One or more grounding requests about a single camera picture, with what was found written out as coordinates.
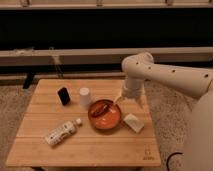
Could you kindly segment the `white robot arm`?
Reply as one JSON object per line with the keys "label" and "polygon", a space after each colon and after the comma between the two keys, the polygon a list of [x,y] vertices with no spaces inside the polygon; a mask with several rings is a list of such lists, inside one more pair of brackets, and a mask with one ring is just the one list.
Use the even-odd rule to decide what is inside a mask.
{"label": "white robot arm", "polygon": [[197,99],[181,171],[213,171],[213,69],[156,64],[149,52],[128,56],[121,66],[125,80],[116,100],[139,99],[145,79]]}

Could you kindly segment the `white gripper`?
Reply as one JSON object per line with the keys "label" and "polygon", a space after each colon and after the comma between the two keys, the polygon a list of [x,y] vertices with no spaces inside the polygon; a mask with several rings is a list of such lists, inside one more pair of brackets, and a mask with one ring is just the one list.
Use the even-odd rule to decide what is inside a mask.
{"label": "white gripper", "polygon": [[[143,108],[143,100],[140,97],[142,94],[142,83],[141,79],[126,77],[122,86],[122,96],[129,99],[137,99],[137,104],[141,108]],[[122,96],[117,96],[114,99],[114,103],[121,101],[123,99]]]}

